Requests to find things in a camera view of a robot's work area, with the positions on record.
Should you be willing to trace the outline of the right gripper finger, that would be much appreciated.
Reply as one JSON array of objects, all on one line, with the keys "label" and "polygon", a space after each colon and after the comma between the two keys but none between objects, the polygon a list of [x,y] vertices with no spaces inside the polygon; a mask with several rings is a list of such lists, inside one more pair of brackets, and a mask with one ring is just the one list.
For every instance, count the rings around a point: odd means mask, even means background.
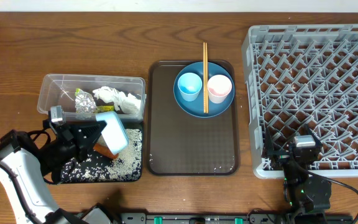
[{"label": "right gripper finger", "polygon": [[274,151],[275,151],[275,149],[273,146],[272,137],[271,137],[269,129],[267,128],[265,130],[264,153],[266,156],[272,156]]},{"label": "right gripper finger", "polygon": [[303,128],[304,128],[305,132],[313,138],[316,145],[321,144],[321,141],[315,136],[315,134],[312,132],[312,130],[310,129],[308,124],[304,124]]}]

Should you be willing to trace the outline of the light blue white bowl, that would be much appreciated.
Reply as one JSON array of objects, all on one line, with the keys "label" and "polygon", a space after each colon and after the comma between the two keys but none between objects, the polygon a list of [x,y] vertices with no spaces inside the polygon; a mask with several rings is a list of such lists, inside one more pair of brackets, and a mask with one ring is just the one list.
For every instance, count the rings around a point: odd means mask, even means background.
[{"label": "light blue white bowl", "polygon": [[105,146],[109,151],[116,155],[125,149],[129,144],[126,130],[117,113],[114,111],[96,114],[97,121],[105,121],[106,127],[98,139],[98,143]]}]

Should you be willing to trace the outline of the yellow foil snack wrapper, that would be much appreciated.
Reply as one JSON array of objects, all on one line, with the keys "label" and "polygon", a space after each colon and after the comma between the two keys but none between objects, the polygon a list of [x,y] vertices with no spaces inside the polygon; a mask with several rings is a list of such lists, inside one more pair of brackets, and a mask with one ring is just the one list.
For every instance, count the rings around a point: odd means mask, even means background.
[{"label": "yellow foil snack wrapper", "polygon": [[75,90],[75,109],[77,113],[104,113],[114,111],[113,106],[97,106],[93,96],[80,88]]}]

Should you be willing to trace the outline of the white tissue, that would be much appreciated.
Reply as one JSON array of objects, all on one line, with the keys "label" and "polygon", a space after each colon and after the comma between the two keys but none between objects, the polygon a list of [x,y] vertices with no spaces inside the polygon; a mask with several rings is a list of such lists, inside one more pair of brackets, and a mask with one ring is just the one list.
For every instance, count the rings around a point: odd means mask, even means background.
[{"label": "white tissue", "polygon": [[119,91],[109,86],[102,86],[101,88],[93,90],[94,97],[97,100],[102,100],[104,103],[120,103],[121,97]]},{"label": "white tissue", "polygon": [[141,100],[131,93],[126,95],[124,92],[119,92],[119,99],[119,107],[124,114],[137,114],[140,111]]}]

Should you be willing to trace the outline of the orange carrot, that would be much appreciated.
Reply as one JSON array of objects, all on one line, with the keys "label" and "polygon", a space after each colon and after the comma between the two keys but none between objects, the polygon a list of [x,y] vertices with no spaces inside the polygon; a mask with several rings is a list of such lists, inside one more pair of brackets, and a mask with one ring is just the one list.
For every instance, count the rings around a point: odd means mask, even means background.
[{"label": "orange carrot", "polygon": [[110,159],[117,159],[119,154],[113,154],[106,146],[96,143],[93,148],[96,152]]}]

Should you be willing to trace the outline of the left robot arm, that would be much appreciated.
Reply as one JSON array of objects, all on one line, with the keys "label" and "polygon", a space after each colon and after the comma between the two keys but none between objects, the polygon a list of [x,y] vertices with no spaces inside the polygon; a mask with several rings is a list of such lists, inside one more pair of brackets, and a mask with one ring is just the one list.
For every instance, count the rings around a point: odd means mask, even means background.
[{"label": "left robot arm", "polygon": [[60,172],[72,158],[85,160],[106,127],[105,121],[54,124],[41,130],[11,130],[0,139],[0,183],[17,223],[112,223],[99,205],[78,216],[60,208],[45,175]]}]

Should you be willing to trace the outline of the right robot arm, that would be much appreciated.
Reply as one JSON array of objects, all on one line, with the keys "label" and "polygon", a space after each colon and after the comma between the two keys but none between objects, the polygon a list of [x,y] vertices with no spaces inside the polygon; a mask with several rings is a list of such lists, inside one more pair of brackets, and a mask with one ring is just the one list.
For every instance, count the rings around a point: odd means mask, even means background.
[{"label": "right robot arm", "polygon": [[331,184],[322,177],[309,174],[307,166],[317,160],[323,146],[308,125],[305,135],[295,136],[288,149],[276,149],[269,130],[265,132],[265,155],[271,166],[281,168],[284,173],[283,192],[291,210],[276,222],[307,223],[305,215],[311,215],[311,223],[319,222],[317,214],[331,207]]}]

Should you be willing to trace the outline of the grey dishwasher rack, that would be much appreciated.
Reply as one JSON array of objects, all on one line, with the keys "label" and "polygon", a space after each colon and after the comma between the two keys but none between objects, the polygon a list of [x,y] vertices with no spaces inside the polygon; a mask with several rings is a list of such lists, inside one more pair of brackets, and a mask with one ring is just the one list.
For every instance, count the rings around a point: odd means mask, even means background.
[{"label": "grey dishwasher rack", "polygon": [[308,125],[323,145],[311,170],[358,177],[358,24],[252,26],[241,50],[254,175],[283,177],[266,132],[286,149]]}]

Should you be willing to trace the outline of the clear plastic bin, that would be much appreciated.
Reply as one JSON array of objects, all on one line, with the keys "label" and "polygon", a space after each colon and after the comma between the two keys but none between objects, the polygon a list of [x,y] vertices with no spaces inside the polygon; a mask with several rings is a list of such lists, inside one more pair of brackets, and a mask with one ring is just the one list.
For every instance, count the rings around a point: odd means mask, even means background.
[{"label": "clear plastic bin", "polygon": [[[137,114],[124,114],[119,103],[104,103],[94,97],[93,90],[109,86],[126,95],[131,93],[141,100],[140,111]],[[77,113],[75,109],[75,90],[82,89],[90,93],[97,106],[113,106],[124,123],[141,123],[144,119],[145,107],[145,80],[141,77],[123,77],[108,75],[74,75],[74,74],[48,74],[44,77],[40,89],[37,110],[47,114],[52,106],[61,106],[63,111],[76,117],[87,113]]]}]

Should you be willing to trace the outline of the pink white cup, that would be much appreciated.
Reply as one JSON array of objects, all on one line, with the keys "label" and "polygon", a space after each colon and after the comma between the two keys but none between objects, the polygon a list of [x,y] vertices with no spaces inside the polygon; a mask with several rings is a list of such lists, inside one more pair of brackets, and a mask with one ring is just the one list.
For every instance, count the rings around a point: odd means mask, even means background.
[{"label": "pink white cup", "polygon": [[208,80],[208,97],[215,104],[222,103],[232,90],[232,82],[225,75],[214,75]]}]

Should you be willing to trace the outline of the dark blue plate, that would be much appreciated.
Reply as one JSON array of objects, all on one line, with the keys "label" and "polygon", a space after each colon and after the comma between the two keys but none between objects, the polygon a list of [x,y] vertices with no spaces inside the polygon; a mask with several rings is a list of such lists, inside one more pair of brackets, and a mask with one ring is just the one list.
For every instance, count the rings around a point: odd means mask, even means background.
[{"label": "dark blue plate", "polygon": [[222,114],[225,112],[230,106],[234,99],[234,81],[229,74],[229,70],[224,68],[221,65],[218,65],[217,63],[210,62],[208,64],[208,80],[214,76],[214,75],[225,75],[229,77],[229,79],[232,82],[232,90],[230,94],[228,94],[227,98],[220,104],[215,104],[209,100],[209,113],[203,113],[203,87],[201,88],[201,91],[194,101],[185,101],[180,94],[180,91],[178,89],[178,79],[179,77],[184,73],[195,73],[201,77],[201,81],[203,82],[203,63],[202,62],[195,62],[190,65],[187,65],[185,68],[183,68],[177,77],[175,78],[174,84],[173,84],[173,93],[174,98],[179,105],[179,107],[187,112],[188,114],[198,117],[198,118],[211,118],[217,115]]}]

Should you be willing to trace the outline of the brown serving tray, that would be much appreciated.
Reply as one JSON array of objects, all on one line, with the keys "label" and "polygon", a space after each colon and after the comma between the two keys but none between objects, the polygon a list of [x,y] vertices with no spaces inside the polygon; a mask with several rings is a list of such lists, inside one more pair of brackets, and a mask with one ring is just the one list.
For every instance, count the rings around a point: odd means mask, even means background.
[{"label": "brown serving tray", "polygon": [[149,70],[147,153],[155,175],[231,175],[239,167],[236,104],[198,118],[177,104],[173,84],[194,60],[162,60]]}]

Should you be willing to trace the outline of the light blue cup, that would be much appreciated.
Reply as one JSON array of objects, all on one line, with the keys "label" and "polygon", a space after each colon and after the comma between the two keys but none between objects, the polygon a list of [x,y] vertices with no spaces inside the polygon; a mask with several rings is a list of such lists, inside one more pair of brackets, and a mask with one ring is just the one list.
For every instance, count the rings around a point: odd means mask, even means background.
[{"label": "light blue cup", "polygon": [[194,101],[198,97],[203,82],[201,77],[195,73],[184,73],[178,79],[178,89],[185,101]]}]

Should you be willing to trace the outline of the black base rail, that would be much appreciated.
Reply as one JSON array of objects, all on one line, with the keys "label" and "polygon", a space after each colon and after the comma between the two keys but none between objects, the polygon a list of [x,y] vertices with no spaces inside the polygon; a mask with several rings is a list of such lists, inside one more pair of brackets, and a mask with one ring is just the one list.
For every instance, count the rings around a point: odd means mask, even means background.
[{"label": "black base rail", "polygon": [[346,215],[275,215],[250,213],[246,215],[147,215],[122,213],[114,224],[350,224],[353,218]]}]

